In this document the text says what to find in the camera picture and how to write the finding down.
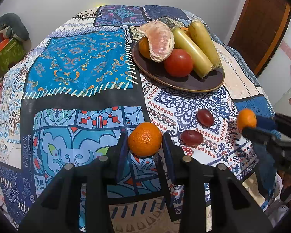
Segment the peeled pomelo segment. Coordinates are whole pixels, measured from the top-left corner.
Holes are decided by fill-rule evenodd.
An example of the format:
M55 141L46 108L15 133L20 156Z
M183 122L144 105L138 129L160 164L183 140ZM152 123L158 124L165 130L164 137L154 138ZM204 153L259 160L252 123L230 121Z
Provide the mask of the peeled pomelo segment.
M167 59L174 48L174 36L168 25L162 21L150 21L137 28L147 37L151 60L160 63Z

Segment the grey plush pillow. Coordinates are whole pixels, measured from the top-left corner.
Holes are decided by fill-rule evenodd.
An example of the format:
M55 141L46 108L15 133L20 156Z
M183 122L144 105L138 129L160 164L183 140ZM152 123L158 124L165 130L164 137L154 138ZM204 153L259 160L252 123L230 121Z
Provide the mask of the grey plush pillow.
M27 41L29 32L15 13L7 13L0 17L0 33L8 38L13 37L19 41Z

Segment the dark red grape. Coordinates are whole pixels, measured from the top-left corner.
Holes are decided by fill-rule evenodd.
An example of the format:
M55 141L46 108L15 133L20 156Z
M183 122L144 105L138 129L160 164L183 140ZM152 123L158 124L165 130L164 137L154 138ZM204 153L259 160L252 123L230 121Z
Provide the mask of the dark red grape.
M198 110L197 120L205 127L211 127L214 124L214 117L207 109Z
M203 135L195 130L188 129L181 133L180 140L189 147L196 147L203 143Z

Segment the small tangerine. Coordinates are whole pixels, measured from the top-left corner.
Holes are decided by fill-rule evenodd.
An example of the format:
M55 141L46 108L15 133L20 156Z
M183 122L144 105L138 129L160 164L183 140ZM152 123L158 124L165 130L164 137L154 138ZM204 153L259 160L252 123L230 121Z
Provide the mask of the small tangerine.
M157 153L161 143L161 131L156 125L149 122L139 124L128 137L130 152L142 158Z
M237 116L236 124L240 132L245 127L256 128L257 120L255 113L248 108L241 110Z

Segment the red tomato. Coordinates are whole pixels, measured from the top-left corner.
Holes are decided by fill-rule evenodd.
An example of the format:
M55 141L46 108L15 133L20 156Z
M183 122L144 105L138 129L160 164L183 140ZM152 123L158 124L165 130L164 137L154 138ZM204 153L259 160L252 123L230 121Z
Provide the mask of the red tomato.
M170 56L163 61L166 72L172 77L186 77L193 70L191 56L182 49L174 49Z

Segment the brown wooden door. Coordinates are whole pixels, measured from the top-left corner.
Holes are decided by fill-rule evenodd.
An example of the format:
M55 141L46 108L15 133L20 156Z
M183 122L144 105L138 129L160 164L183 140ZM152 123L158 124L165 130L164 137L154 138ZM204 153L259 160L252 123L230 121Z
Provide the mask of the brown wooden door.
M241 54L258 76L280 45L290 19L287 0L245 0L228 45Z

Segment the green storage box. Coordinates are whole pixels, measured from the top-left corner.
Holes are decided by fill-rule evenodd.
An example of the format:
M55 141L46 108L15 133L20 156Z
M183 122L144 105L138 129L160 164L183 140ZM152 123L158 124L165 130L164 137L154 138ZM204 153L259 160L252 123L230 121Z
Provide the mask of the green storage box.
M0 77L21 61L25 55L22 43L15 38L10 39L0 51Z

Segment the purple round plate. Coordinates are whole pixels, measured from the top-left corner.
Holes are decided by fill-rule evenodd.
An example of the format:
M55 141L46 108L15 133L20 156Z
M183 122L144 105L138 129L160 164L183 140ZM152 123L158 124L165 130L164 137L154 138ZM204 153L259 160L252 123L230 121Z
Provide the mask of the purple round plate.
M144 74L162 85L191 93L208 93L218 89L224 82L225 74L222 68L200 78L193 71L193 61L184 50L173 50L171 57L160 63L144 57L144 50L146 48L139 48L138 43L134 46L134 62Z

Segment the large orange with sticker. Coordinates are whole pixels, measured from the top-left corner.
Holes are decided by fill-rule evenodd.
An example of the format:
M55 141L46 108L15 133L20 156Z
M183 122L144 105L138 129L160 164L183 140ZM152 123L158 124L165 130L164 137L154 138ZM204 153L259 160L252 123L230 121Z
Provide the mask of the large orange with sticker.
M151 59L149 43L146 36L141 38L141 40L139 41L138 47L139 47L139 52L144 58Z

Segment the white sliding wardrobe door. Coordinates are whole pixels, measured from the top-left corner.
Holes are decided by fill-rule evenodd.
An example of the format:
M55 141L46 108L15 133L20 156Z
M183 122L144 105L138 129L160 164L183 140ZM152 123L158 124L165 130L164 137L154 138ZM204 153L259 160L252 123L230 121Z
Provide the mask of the white sliding wardrobe door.
M291 19L278 49L258 80L273 105L291 88Z

